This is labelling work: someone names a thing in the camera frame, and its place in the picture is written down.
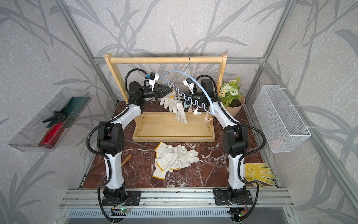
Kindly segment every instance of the white wire basket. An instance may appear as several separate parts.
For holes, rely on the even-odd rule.
[[[311,137],[310,131],[278,85],[263,85],[253,104],[272,152],[290,152]]]

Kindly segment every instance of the hanging glove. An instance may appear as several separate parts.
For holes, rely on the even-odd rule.
[[[161,100],[160,100],[160,106],[164,105],[164,108],[168,108],[169,107],[169,111],[176,113],[177,108],[176,108],[176,100],[173,97],[172,94],[167,94],[165,95]]]
[[[276,176],[267,163],[245,163],[243,168],[245,170],[244,177],[247,181],[257,180],[272,186],[275,185],[273,179],[275,179]],[[259,182],[258,186],[263,189],[262,183]]]
[[[195,150],[190,150],[186,154],[178,157],[178,159],[170,166],[171,170],[178,170],[188,166],[192,166],[192,163],[199,161],[199,158],[196,157],[198,152]]]
[[[179,156],[177,147],[168,146],[161,154],[160,158],[155,158],[155,171],[153,177],[164,180],[166,173],[170,170],[170,166]]]
[[[182,120],[182,122],[184,124],[187,124],[187,118],[185,117],[185,112],[184,112],[184,107],[182,105],[182,103],[176,103],[176,107],[177,107],[177,112],[175,115],[175,118],[180,121],[180,119]]]

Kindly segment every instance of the leaf pattern wallpaper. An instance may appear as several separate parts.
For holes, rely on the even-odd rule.
[[[286,0],[211,1],[95,1],[66,0],[85,41],[95,57],[111,52],[118,57],[132,56],[218,56],[262,57],[276,28]],[[106,64],[100,65],[119,100],[121,93]],[[121,65],[125,76],[132,68],[162,75],[184,70],[184,64]],[[241,77],[246,95],[256,74],[256,64],[227,64],[224,81]],[[217,76],[218,65],[191,64],[191,76]],[[130,81],[142,83],[143,74],[133,73]],[[168,78],[182,91],[183,76]]]
[[[54,2],[0,2],[0,223],[50,223],[65,192],[77,188],[92,161],[85,137],[115,105]],[[92,100],[51,153],[8,145],[63,88]]]
[[[357,0],[298,2],[268,59],[356,183],[357,20]],[[261,86],[270,84],[263,73],[248,100],[252,114]],[[358,223],[357,212],[309,140],[290,153],[265,152],[303,223]]]

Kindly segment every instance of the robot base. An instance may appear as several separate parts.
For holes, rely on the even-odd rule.
[[[140,201],[141,191],[126,191],[129,199],[122,206],[138,206]],[[103,206],[114,206],[121,203],[121,200],[117,197],[105,195],[102,200]]]
[[[236,198],[234,201],[236,202],[230,202],[229,201],[229,195],[228,195],[228,191],[224,191],[224,190],[214,190],[214,195],[215,195],[215,204],[216,205],[252,205],[252,197],[251,197],[251,193],[249,190],[246,190],[245,188],[245,195],[240,197],[239,199]]]

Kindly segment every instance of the wooden rack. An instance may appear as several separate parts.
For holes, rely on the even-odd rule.
[[[188,57],[113,57],[105,54],[105,60],[126,102],[129,96],[126,93],[124,80],[116,64],[174,64],[189,63]],[[216,79],[218,91],[225,71],[227,54],[219,57],[190,57],[190,63],[218,63],[219,71]],[[213,120],[204,122],[205,114],[193,115],[185,113],[187,124],[177,122],[175,114],[171,112],[143,112],[134,120],[136,128],[133,134],[134,142],[214,142]]]

